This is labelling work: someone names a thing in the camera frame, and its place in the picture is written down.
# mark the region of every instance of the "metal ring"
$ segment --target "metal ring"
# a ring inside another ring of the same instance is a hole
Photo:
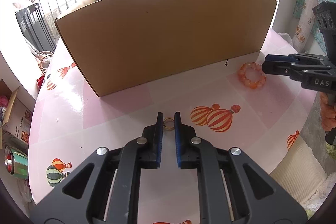
[[[167,121],[173,121],[174,122],[174,119],[173,118],[165,118],[164,120],[163,120],[163,127],[165,128],[165,130],[168,130],[168,131],[172,131],[172,130],[174,130],[174,127],[175,126],[173,126],[173,127],[167,127],[166,126],[166,122]]]

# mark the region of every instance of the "cardboard box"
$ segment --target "cardboard box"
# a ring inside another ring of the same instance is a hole
[[[11,92],[5,82],[2,79],[0,80],[0,95],[9,98],[0,138],[5,133],[11,134],[16,139],[9,138],[11,142],[17,144],[18,148],[26,148],[29,144],[32,113],[16,98],[18,89]]]
[[[261,49],[276,0],[83,0],[55,20],[98,96]]]

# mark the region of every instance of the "table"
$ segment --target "table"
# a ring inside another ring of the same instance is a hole
[[[236,72],[246,62],[261,64],[266,54],[293,53],[295,50],[270,29],[260,52],[99,98],[60,40],[31,124],[29,181],[34,200],[38,203],[53,189],[46,177],[53,162],[63,173],[71,172],[100,146],[123,147],[140,136],[145,126],[154,124],[159,111],[164,118],[180,111],[182,122],[193,126],[199,137],[222,149],[240,147],[270,173],[286,155],[288,138],[302,129],[316,92],[277,75],[268,75],[263,88],[252,90],[238,81]],[[191,121],[195,107],[213,104],[222,109],[241,107],[232,115],[226,132]],[[174,132],[164,131],[161,167],[142,171],[138,223],[180,223],[186,219],[199,223],[198,202],[196,171],[178,169]]]

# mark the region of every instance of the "plastic bag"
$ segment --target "plastic bag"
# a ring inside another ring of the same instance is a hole
[[[0,95],[0,106],[8,107],[8,98],[4,95]]]
[[[3,119],[5,117],[6,110],[7,110],[6,107],[3,107],[3,106],[0,107],[0,127],[2,127]]]

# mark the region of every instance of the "finger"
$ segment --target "finger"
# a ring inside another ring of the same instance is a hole
[[[326,93],[324,93],[324,92],[320,92],[320,99],[322,100],[322,102],[324,103],[324,104],[328,104],[328,96],[327,96],[327,94]]]
[[[324,131],[327,131],[327,132],[331,131],[331,129],[332,129],[330,127],[327,127],[323,122],[322,122],[322,128],[323,128]]]
[[[321,105],[321,115],[325,116],[326,118],[334,119],[336,116],[336,112],[332,106],[328,106],[320,101]]]
[[[324,116],[321,116],[322,122],[329,128],[334,128],[336,127],[336,120],[335,119],[330,119],[326,118]]]

